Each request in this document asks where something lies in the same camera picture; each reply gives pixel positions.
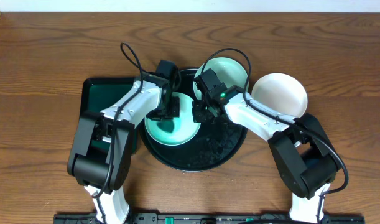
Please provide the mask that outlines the mint green plate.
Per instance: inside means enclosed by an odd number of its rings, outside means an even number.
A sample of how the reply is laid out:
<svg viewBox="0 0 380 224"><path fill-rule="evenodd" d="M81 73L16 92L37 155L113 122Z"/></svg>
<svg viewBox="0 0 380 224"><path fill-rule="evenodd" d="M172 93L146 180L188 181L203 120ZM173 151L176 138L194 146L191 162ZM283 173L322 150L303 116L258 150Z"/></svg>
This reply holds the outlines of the mint green plate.
<svg viewBox="0 0 380 224"><path fill-rule="evenodd" d="M177 96L180 100L180 115L172 119L175 124L173 133L161 131L156 125L158 121L153 121L148 118L145 119L146 131L151 138L166 146L178 146L188 142L196 135L201 126L200 123L193 121L193 99L179 92L172 93L172 96Z"/></svg>
<svg viewBox="0 0 380 224"><path fill-rule="evenodd" d="M226 89L232 86L244 88L247 76L244 67L237 61L226 57L213 58L206 65L202 64L194 76L195 97L201 100L206 92L222 83Z"/></svg>

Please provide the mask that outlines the white plate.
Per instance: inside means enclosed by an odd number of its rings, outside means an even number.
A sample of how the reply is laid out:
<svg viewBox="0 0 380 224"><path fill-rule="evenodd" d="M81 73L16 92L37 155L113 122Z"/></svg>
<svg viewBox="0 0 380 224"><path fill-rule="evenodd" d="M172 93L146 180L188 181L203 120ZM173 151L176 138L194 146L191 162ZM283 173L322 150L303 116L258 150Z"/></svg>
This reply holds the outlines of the white plate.
<svg viewBox="0 0 380 224"><path fill-rule="evenodd" d="M251 96L278 112L295 117L301 117L308 106L304 86L284 73L270 73L261 77L254 84Z"/></svg>

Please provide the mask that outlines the green scrubbing sponge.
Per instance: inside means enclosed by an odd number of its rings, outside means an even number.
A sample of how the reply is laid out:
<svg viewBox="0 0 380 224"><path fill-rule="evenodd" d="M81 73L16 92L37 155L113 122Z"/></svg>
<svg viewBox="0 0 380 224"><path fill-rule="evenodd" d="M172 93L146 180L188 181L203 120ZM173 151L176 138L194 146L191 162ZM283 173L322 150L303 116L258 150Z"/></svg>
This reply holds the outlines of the green scrubbing sponge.
<svg viewBox="0 0 380 224"><path fill-rule="evenodd" d="M156 123L157 127L166 133L173 133L175 130L175 124L173 120L163 120Z"/></svg>

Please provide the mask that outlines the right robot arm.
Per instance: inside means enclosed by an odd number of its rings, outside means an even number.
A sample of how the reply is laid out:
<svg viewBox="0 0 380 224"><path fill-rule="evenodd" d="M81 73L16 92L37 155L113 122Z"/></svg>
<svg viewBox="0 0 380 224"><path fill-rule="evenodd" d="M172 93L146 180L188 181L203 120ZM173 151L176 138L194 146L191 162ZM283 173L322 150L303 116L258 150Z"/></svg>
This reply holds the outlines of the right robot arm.
<svg viewBox="0 0 380 224"><path fill-rule="evenodd" d="M348 185L348 171L316 117L306 113L305 88L294 77L270 73L260 78L252 92L227 87L212 69L201 69L194 79L202 94L196 102L196 122L206 110L247 128L265 140L279 175L292 192L290 220L322 223L328 194Z"/></svg>

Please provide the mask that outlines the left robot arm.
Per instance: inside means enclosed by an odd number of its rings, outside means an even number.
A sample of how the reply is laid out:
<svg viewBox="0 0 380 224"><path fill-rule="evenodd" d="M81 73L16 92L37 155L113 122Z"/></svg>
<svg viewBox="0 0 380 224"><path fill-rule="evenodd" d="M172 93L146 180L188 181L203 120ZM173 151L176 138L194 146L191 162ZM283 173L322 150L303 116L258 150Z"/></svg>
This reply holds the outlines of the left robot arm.
<svg viewBox="0 0 380 224"><path fill-rule="evenodd" d="M84 186L101 223L124 223L130 212L123 183L131 164L135 129L143 119L178 117L179 99L172 96L180 71L161 60L155 72L141 72L116 103L95 113L81 113L67 163L67 172Z"/></svg>

